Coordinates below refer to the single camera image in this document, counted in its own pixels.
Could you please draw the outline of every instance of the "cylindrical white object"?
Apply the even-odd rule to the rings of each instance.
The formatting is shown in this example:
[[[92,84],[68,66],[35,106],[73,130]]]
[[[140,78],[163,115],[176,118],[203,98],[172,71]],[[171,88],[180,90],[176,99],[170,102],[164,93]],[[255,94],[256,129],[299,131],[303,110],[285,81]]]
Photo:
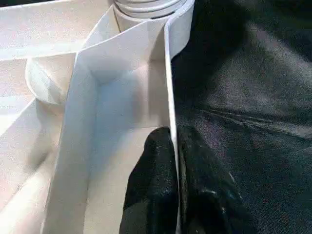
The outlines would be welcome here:
[[[123,13],[133,18],[150,19],[175,12],[185,0],[116,0],[115,3]]]

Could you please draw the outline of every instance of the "white divider wall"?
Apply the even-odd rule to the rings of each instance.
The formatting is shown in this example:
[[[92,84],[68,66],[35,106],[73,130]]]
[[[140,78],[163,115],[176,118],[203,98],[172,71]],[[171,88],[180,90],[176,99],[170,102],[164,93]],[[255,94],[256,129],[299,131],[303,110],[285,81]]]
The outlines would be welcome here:
[[[0,210],[51,151],[59,119],[33,99],[0,136]]]
[[[83,48],[88,48],[92,45],[103,42],[118,35],[119,33],[120,29],[115,17],[113,5],[111,5],[90,32],[86,42],[83,45]]]
[[[111,4],[57,0],[1,8],[0,60],[77,51]]]
[[[79,56],[65,106],[55,175],[42,231],[45,234],[83,232],[98,83]]]

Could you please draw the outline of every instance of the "white plastic edge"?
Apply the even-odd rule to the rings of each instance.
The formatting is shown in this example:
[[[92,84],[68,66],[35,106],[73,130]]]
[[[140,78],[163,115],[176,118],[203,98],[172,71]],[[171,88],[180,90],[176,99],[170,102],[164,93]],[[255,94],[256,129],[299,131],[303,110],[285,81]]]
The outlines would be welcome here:
[[[179,178],[179,157],[178,157],[178,148],[177,148],[177,132],[176,132],[176,111],[175,111],[175,99],[174,99],[174,91],[173,91],[173,83],[172,83],[172,70],[171,70],[171,59],[177,55],[187,44],[190,39],[190,29],[192,23],[192,15],[194,9],[195,0],[187,0],[185,4],[178,9],[172,17],[168,19],[164,27],[164,37],[165,37],[165,65],[166,65],[166,81],[167,81],[167,91],[168,91],[168,106],[169,106],[169,120],[170,120],[170,134],[171,140],[174,146],[175,153],[175,166],[176,172]],[[182,40],[175,40],[176,35],[170,35],[170,29],[173,27],[174,23],[177,20],[180,20],[182,24],[185,26],[184,32],[186,35],[182,36]],[[178,42],[178,47],[176,50],[171,52],[170,50],[170,41]],[[179,193],[179,201],[180,201],[180,184],[178,182],[178,193]],[[177,223],[176,223],[176,233],[181,233],[180,229],[180,204],[177,215]]]

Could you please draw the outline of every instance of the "black fabric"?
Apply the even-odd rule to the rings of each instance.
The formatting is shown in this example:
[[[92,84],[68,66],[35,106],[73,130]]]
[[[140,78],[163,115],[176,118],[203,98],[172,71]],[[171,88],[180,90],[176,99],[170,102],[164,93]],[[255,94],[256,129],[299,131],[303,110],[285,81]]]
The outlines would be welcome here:
[[[274,1],[196,0],[190,41],[172,60],[178,124],[233,175],[261,234],[312,230],[308,18],[297,27],[302,18]]]
[[[178,128],[183,234],[256,234],[235,183],[193,127]]]
[[[158,128],[147,137],[144,152],[129,176],[119,233],[174,234],[178,204],[169,128]]]

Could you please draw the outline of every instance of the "black leather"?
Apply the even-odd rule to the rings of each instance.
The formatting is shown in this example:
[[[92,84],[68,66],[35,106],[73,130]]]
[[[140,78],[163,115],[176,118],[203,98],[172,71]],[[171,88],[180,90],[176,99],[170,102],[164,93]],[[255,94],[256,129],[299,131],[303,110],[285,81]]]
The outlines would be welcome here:
[[[261,234],[312,230],[312,17],[286,8],[196,0],[172,60],[178,124],[233,175]]]

